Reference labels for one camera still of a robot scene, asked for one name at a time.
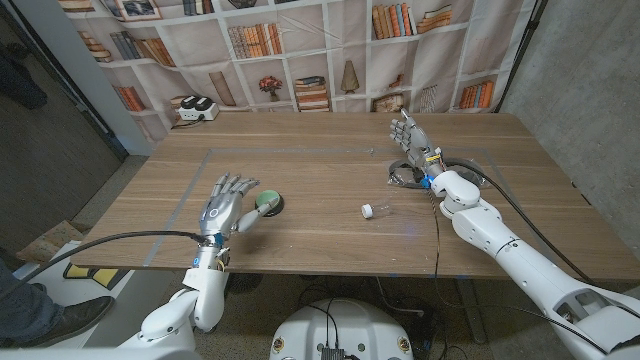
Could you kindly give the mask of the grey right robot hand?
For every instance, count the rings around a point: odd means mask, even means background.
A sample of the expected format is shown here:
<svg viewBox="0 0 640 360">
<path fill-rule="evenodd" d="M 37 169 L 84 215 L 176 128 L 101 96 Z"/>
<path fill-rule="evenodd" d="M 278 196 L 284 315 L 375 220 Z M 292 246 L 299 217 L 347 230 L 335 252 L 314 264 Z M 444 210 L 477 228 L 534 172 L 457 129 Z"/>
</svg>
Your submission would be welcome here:
<svg viewBox="0 0 640 360">
<path fill-rule="evenodd" d="M 389 137 L 406 153 L 414 168 L 430 177 L 437 177 L 444 172 L 441 155 L 406 109 L 401 109 L 401 115 L 401 120 L 391 121 Z"/>
</svg>

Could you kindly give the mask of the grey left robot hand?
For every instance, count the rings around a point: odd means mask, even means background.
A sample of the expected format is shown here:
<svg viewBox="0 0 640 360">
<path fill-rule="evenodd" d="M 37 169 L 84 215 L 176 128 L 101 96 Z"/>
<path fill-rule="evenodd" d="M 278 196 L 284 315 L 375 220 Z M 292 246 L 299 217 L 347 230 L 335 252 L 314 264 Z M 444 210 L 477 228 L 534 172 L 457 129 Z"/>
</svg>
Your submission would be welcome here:
<svg viewBox="0 0 640 360">
<path fill-rule="evenodd" d="M 261 217 L 275 209 L 280 203 L 279 195 L 242 214 L 244 196 L 258 184 L 257 179 L 242 178 L 240 174 L 221 176 L 203 207 L 199 220 L 201 234 L 211 242 L 223 244 L 233 232 L 248 232 Z"/>
</svg>

